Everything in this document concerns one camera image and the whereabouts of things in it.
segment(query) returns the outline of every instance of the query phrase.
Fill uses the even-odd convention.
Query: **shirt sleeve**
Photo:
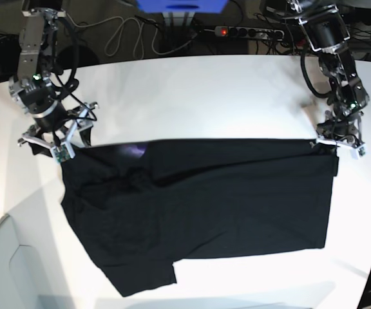
[[[173,265],[169,262],[106,266],[102,271],[123,297],[177,283]]]

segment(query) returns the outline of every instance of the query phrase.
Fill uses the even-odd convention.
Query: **black fabric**
[[[337,167],[333,147],[310,140],[79,149],[62,164],[62,206],[92,261],[127,296],[175,283],[180,259],[323,248]]]

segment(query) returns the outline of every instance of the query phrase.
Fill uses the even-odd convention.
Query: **black shirt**
[[[173,262],[325,245],[334,148],[310,140],[164,140],[81,149],[62,201],[123,296],[176,283]]]

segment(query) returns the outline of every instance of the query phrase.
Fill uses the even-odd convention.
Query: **blue box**
[[[228,0],[137,0],[146,13],[204,12],[220,13]]]

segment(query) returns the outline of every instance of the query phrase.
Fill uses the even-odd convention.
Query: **white table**
[[[307,63],[320,91],[328,90],[317,59]],[[371,96],[371,63],[358,62],[357,70]],[[124,62],[79,69],[77,78],[76,94],[100,104],[93,145],[165,138],[316,137],[314,114],[302,108],[315,99],[297,57]],[[20,244],[38,250],[52,297],[65,308],[241,308],[265,303],[356,308],[371,267],[371,101],[363,117],[368,154],[355,161],[339,150],[324,249],[183,260],[175,263],[177,285],[121,299],[66,221],[59,203],[64,193],[59,166],[32,156],[28,146],[17,147],[32,119],[21,114],[7,87],[0,84],[0,211],[14,218]],[[71,100],[66,103],[75,106]],[[314,109],[316,120],[322,120],[325,103],[316,101]]]

